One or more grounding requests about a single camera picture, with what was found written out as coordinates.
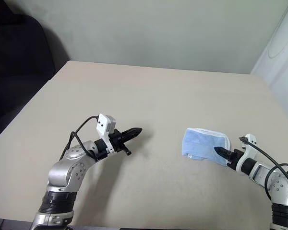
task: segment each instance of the wall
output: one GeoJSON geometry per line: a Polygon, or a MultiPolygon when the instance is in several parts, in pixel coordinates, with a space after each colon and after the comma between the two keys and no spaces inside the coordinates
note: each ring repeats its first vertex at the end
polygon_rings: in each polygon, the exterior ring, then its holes
{"type": "Polygon", "coordinates": [[[288,0],[6,0],[66,60],[250,73],[288,0]]]}
{"type": "Polygon", "coordinates": [[[252,74],[265,80],[288,114],[288,12],[264,49],[252,74]]]}

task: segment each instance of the table surface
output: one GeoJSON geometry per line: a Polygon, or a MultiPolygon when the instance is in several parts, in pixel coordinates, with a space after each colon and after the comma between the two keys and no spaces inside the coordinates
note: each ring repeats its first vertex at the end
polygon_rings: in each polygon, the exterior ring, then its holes
{"type": "MultiPolygon", "coordinates": [[[[32,221],[48,171],[87,117],[105,113],[133,152],[86,174],[72,224],[126,228],[268,229],[271,204],[247,176],[181,156],[186,128],[238,137],[288,162],[288,117],[258,77],[243,74],[68,62],[0,135],[0,218],[32,221]]],[[[96,122],[79,132],[96,140],[96,122]]],[[[268,162],[264,157],[258,160],[268,162]]]]}

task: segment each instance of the black cylindrical joint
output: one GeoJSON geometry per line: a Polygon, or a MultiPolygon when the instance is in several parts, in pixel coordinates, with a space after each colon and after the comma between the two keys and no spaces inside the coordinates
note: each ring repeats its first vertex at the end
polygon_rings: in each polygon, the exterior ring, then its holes
{"type": "Polygon", "coordinates": [[[46,191],[43,203],[39,208],[41,213],[66,213],[71,212],[77,193],[61,193],[46,191]]]}
{"type": "Polygon", "coordinates": [[[288,228],[288,206],[272,204],[272,222],[288,228]]]}
{"type": "Polygon", "coordinates": [[[245,160],[245,162],[241,166],[241,171],[247,175],[250,175],[254,165],[256,164],[257,161],[255,161],[252,158],[248,158],[245,160]]]}

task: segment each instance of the black chair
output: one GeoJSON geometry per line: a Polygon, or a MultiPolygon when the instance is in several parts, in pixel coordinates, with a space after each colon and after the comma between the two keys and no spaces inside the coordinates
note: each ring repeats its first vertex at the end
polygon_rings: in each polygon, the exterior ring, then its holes
{"type": "Polygon", "coordinates": [[[54,74],[41,25],[0,0],[0,133],[54,74]]]}

